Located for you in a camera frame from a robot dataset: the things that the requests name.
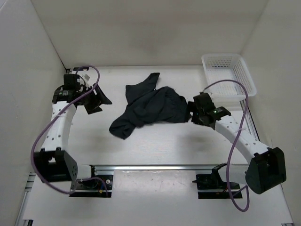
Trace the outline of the dark navy shorts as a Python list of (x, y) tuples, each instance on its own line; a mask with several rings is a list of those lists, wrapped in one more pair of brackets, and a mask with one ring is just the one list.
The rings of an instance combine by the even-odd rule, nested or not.
[(151, 73), (140, 83), (126, 85), (127, 106), (109, 127), (113, 136), (127, 139), (135, 128), (157, 122), (188, 122), (190, 113), (185, 97), (169, 86), (157, 89), (159, 77), (160, 73)]

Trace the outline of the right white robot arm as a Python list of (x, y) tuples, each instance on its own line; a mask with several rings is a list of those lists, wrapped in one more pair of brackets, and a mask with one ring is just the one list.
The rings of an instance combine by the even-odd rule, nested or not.
[(187, 116), (197, 125), (211, 127), (223, 135), (243, 155), (248, 163), (230, 165), (223, 163), (211, 170), (209, 179), (199, 183), (212, 188), (222, 188), (228, 181), (247, 185), (256, 194), (262, 194), (286, 181), (284, 152), (256, 140), (224, 107), (216, 107), (207, 93), (201, 92), (188, 102)]

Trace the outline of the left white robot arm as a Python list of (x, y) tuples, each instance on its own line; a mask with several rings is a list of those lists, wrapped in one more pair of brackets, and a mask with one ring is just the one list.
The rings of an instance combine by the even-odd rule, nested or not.
[(51, 122), (42, 132), (45, 140), (31, 156), (43, 183), (71, 181), (75, 185), (82, 181), (87, 188), (98, 185), (99, 177), (94, 174), (93, 166), (77, 164), (68, 153), (70, 129), (78, 106), (94, 114), (102, 111), (101, 105), (112, 104), (99, 85), (91, 85), (89, 80), (87, 74), (65, 74), (63, 85), (54, 91)]

